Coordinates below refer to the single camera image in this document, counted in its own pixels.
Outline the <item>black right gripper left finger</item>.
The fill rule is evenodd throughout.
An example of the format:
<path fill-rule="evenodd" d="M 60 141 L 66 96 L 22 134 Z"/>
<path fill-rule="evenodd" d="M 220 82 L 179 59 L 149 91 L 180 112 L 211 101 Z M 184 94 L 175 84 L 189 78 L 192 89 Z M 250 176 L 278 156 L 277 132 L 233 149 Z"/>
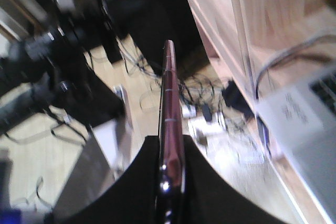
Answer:
<path fill-rule="evenodd" d="M 155 223 L 159 152 L 159 138 L 146 136 L 133 162 L 102 196 L 65 220 L 49 214 L 46 223 Z"/>

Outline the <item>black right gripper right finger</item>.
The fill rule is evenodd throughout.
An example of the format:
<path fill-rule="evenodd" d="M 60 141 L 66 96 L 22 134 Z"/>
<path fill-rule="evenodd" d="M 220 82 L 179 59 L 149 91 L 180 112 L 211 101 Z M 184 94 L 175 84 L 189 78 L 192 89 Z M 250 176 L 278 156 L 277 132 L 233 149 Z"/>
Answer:
<path fill-rule="evenodd" d="M 283 223 L 225 182 L 184 135 L 186 191 L 182 223 Z"/>

